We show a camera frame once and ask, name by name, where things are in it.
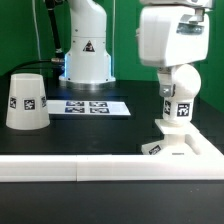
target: warning label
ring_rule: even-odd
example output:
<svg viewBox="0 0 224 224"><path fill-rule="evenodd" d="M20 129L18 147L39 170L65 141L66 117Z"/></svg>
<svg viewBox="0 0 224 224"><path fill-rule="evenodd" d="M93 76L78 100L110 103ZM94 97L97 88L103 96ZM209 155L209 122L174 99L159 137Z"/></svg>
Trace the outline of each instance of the warning label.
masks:
<svg viewBox="0 0 224 224"><path fill-rule="evenodd" d="M89 41L86 46L84 47L83 51L85 52L95 52L93 45L91 43L91 41Z"/></svg>

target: black table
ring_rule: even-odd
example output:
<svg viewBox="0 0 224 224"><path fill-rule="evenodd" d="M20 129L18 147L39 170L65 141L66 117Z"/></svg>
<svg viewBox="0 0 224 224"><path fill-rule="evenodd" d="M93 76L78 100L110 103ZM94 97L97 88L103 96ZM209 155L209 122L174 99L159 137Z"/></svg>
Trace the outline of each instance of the black table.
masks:
<svg viewBox="0 0 224 224"><path fill-rule="evenodd" d="M12 130L9 82L1 78L1 155L140 154L142 144L163 137L154 125L163 104L156 82L119 81L99 92L45 82L48 99L124 101L131 116L51 115L44 129ZM196 98L192 123L223 152L221 112ZM0 224L8 223L222 224L224 181L1 183Z"/></svg>

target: cable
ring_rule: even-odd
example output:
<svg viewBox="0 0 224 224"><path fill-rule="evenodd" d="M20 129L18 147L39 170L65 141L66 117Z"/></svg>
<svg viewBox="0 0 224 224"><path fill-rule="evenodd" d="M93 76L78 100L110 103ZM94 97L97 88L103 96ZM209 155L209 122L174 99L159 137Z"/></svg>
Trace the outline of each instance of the cable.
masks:
<svg viewBox="0 0 224 224"><path fill-rule="evenodd" d="M14 71L16 71L16 70L18 70L18 69L20 69L20 68L22 68L22 67L25 67L25 66L27 66L27 65L34 65L34 64L41 64L41 63L51 63L51 60L50 60L50 59L49 59L49 60L47 59L47 60L36 60L36 61L25 62L25 63L22 63L22 64L19 64L19 65L15 66L15 67L12 68L11 70L9 70L9 71L6 72L5 74L3 74L3 76L4 76L4 75L9 76L9 75L11 75Z"/></svg>
<svg viewBox="0 0 224 224"><path fill-rule="evenodd" d="M112 31L112 76L115 77L115 30L116 30L116 0L113 0L113 31Z"/></svg>
<svg viewBox="0 0 224 224"><path fill-rule="evenodd" d="M37 53L38 53L39 60L41 60L40 35L39 35L38 26L37 26L37 14L36 14L36 4L35 4L35 0L32 0L32 9L33 9L33 20L34 20L34 27L35 27L36 39L37 39Z"/></svg>

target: sticker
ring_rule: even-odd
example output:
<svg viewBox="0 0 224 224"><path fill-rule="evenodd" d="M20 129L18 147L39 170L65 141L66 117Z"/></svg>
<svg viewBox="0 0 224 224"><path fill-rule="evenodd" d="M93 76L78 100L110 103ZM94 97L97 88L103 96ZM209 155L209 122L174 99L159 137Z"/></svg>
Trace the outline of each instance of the sticker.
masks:
<svg viewBox="0 0 224 224"><path fill-rule="evenodd" d="M15 97L10 97L9 106L13 109L16 109L16 98Z"/></svg>
<svg viewBox="0 0 224 224"><path fill-rule="evenodd" d="M190 113L190 104L189 103L178 104L177 117L188 117L189 113Z"/></svg>
<svg viewBox="0 0 224 224"><path fill-rule="evenodd" d="M86 44L86 46L85 46L85 48L83 49L83 51L85 51L85 52L95 52L95 50L94 50L94 48L93 48L93 45L92 45L91 41L89 41L89 42Z"/></svg>
<svg viewBox="0 0 224 224"><path fill-rule="evenodd" d="M157 145L153 149L149 150L149 155L156 155L159 151L161 151L161 148L159 145Z"/></svg>
<svg viewBox="0 0 224 224"><path fill-rule="evenodd" d="M24 110L35 110L35 100L34 99L24 100Z"/></svg>
<svg viewBox="0 0 224 224"><path fill-rule="evenodd" d="M108 107L107 102L89 102L90 107Z"/></svg>
<svg viewBox="0 0 224 224"><path fill-rule="evenodd" d="M71 113L71 114L84 114L85 108L83 107L66 107L65 113Z"/></svg>
<svg viewBox="0 0 224 224"><path fill-rule="evenodd" d="M46 107L47 106L47 99L45 96L41 97L41 103L42 103L42 107Z"/></svg>
<svg viewBox="0 0 224 224"><path fill-rule="evenodd" d="M171 103L167 100L164 102L164 113L170 115Z"/></svg>
<svg viewBox="0 0 224 224"><path fill-rule="evenodd" d="M85 102L83 101L67 101L66 106L71 106L71 107L84 107Z"/></svg>
<svg viewBox="0 0 224 224"><path fill-rule="evenodd" d="M109 114L110 111L108 108L90 108L91 114Z"/></svg>

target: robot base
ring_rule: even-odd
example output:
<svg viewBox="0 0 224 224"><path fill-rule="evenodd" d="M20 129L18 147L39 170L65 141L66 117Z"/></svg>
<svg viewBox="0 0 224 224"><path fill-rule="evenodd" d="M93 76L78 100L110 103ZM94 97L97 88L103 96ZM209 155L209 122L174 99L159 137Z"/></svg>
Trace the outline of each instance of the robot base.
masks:
<svg viewBox="0 0 224 224"><path fill-rule="evenodd" d="M155 123L164 134L164 140L143 145L144 155L223 157L190 122L183 126L174 126L165 120L155 120Z"/></svg>
<svg viewBox="0 0 224 224"><path fill-rule="evenodd" d="M59 78L60 86L71 88L71 89L77 89L77 90L91 90L91 91L97 91L97 90L103 90L103 89L110 89L115 87L115 78L111 78L107 82L103 83L78 83L78 82L71 82L64 79L64 77Z"/></svg>

